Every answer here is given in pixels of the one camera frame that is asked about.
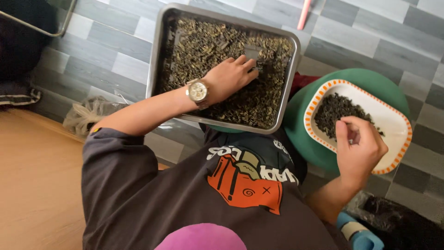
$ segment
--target t-shirt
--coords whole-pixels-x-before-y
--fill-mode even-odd
[[[348,249],[299,191],[306,162],[284,130],[271,135],[208,129],[206,144],[158,170],[144,137],[102,128],[83,148],[86,250],[151,250],[169,234],[211,223],[247,249]]]

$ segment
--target tray rim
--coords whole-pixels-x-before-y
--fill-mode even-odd
[[[410,121],[403,113],[401,113],[400,111],[398,111],[394,107],[388,105],[384,101],[380,100],[379,98],[377,98],[374,95],[368,93],[367,91],[359,88],[358,86],[354,85],[353,83],[351,83],[349,81],[346,81],[343,79],[333,79],[333,80],[329,80],[329,81],[325,82],[317,89],[316,93],[313,95],[310,103],[308,104],[307,108],[305,109],[304,127],[305,127],[306,132],[313,140],[317,141],[318,143],[320,143],[324,147],[328,148],[329,150],[333,151],[334,153],[337,153],[337,149],[335,146],[330,145],[326,141],[323,141],[321,138],[319,138],[316,135],[314,130],[312,130],[312,119],[313,119],[313,115],[314,115],[313,111],[316,110],[318,105],[321,103],[322,99],[324,99],[324,97],[325,97],[324,93],[327,93],[327,90],[329,90],[333,86],[339,85],[339,84],[350,85],[351,87],[363,92],[364,94],[373,98],[375,101],[381,103],[386,108],[392,110],[395,113],[395,115],[401,116],[403,118],[403,120],[405,121],[405,123],[407,125],[407,130],[408,130],[407,131],[407,138],[405,139],[404,144],[402,145],[402,147],[401,147],[400,151],[398,152],[398,154],[396,155],[396,157],[393,159],[392,163],[388,167],[383,168],[382,170],[372,170],[372,174],[390,173],[400,164],[402,157],[404,157],[405,152],[407,151],[408,147],[410,146],[410,143],[412,142],[412,136],[413,136],[412,125],[410,124]]]
[[[288,101],[288,98],[290,95],[291,85],[293,82],[293,77],[290,77],[290,76],[294,76],[296,69],[297,69],[297,65],[299,63],[299,57],[301,54],[301,43],[300,43],[298,37],[292,32],[278,29],[278,28],[274,28],[274,27],[270,27],[267,25],[259,24],[259,23],[255,23],[255,22],[245,20],[242,18],[228,16],[225,14],[221,14],[221,13],[193,7],[193,6],[188,6],[188,5],[184,5],[184,4],[178,4],[178,3],[170,3],[170,4],[167,4],[166,6],[164,6],[159,11],[159,13],[157,15],[155,36],[153,39],[153,45],[151,47],[150,72],[149,72],[149,77],[148,77],[148,81],[147,81],[147,91],[146,91],[145,97],[150,98],[153,96],[153,92],[155,89],[154,82],[156,81],[156,77],[157,77],[155,72],[157,72],[157,69],[158,69],[157,62],[158,62],[159,56],[160,56],[161,32],[163,30],[162,20],[163,20],[164,15],[172,9],[176,9],[176,10],[179,10],[182,12],[188,12],[191,14],[207,16],[207,17],[215,19],[215,20],[220,20],[220,21],[224,21],[224,22],[228,22],[228,23],[232,23],[232,24],[236,24],[236,25],[242,25],[242,26],[246,26],[249,28],[260,29],[265,32],[270,32],[270,33],[274,33],[277,35],[286,36],[292,40],[293,45],[295,46],[295,50],[294,50],[294,53],[293,53],[291,60],[289,62],[290,63],[290,66],[289,66],[290,69],[289,69],[289,73],[288,73],[289,77],[286,79],[286,82],[284,82],[284,84],[285,84],[285,88],[283,89],[284,93],[283,93],[282,101],[279,105],[279,110],[278,110],[276,121],[275,121],[274,125],[272,127],[270,127],[269,129],[261,129],[261,128],[251,127],[248,125],[241,125],[241,124],[233,124],[233,123],[228,123],[228,122],[223,122],[223,121],[216,121],[216,120],[196,117],[196,116],[192,116],[192,115],[188,115],[188,114],[182,114],[182,115],[178,115],[175,117],[178,119],[201,122],[201,123],[205,123],[205,124],[209,124],[209,125],[221,126],[221,127],[226,127],[226,128],[230,128],[230,129],[238,129],[238,130],[243,130],[243,131],[253,132],[253,133],[271,134],[271,133],[274,133],[275,131],[277,131],[279,129],[279,127],[281,126],[281,123],[282,123],[282,120],[284,117],[284,112],[285,112],[285,109],[287,106],[287,101]]]

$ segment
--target orange dashed border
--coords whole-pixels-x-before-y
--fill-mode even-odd
[[[327,92],[327,90],[329,88],[333,87],[334,85],[338,85],[338,84],[351,85],[352,87],[354,87],[357,90],[367,94],[368,96],[370,96],[374,100],[378,101],[379,103],[382,103],[382,105],[384,105],[385,107],[389,108],[395,114],[401,116],[404,119],[404,121],[405,121],[405,123],[407,125],[408,132],[407,132],[407,139],[405,140],[404,145],[402,145],[401,150],[399,151],[399,153],[397,154],[397,156],[395,157],[393,162],[390,164],[390,166],[387,166],[387,168],[385,168],[383,170],[374,170],[374,171],[372,171],[373,174],[389,173],[390,171],[395,169],[396,166],[398,166],[398,164],[401,162],[402,157],[404,156],[405,152],[407,151],[407,148],[410,146],[410,142],[412,141],[412,135],[413,135],[413,133],[412,133],[412,125],[408,121],[407,117],[405,115],[403,115],[401,112],[399,112],[398,110],[394,109],[392,106],[386,104],[382,100],[376,98],[375,96],[373,96],[372,94],[368,93],[367,91],[365,91],[365,90],[359,88],[358,86],[350,83],[349,81],[340,80],[340,79],[331,80],[331,81],[328,81],[328,82],[324,83],[316,91],[316,94],[313,96],[313,98],[312,98],[310,104],[308,105],[308,107],[307,107],[307,109],[305,111],[305,114],[304,114],[305,130],[307,131],[308,135],[310,135],[314,140],[319,142],[321,145],[325,146],[326,148],[328,148],[329,150],[331,150],[331,151],[333,151],[335,153],[337,152],[337,149],[333,145],[330,145],[328,142],[322,140],[321,138],[319,138],[319,137],[317,137],[315,135],[315,133],[313,132],[313,129],[311,127],[311,119],[312,119],[314,110],[316,109],[316,107],[320,103],[320,101],[322,100],[322,98],[323,98],[324,94]]]

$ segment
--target pink handle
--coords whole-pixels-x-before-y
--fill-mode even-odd
[[[310,2],[311,2],[311,0],[304,1],[304,7],[302,8],[301,17],[299,18],[299,23],[297,24],[298,30],[304,29],[304,24],[305,24],[305,20],[307,18],[308,9],[310,8]]]

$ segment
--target red cloth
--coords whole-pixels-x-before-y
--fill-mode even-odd
[[[296,74],[294,74],[293,83],[291,84],[290,97],[288,98],[288,101],[291,100],[291,98],[294,96],[294,94],[296,94],[297,91],[319,78],[321,77],[304,76],[299,74],[299,72],[296,72]]]

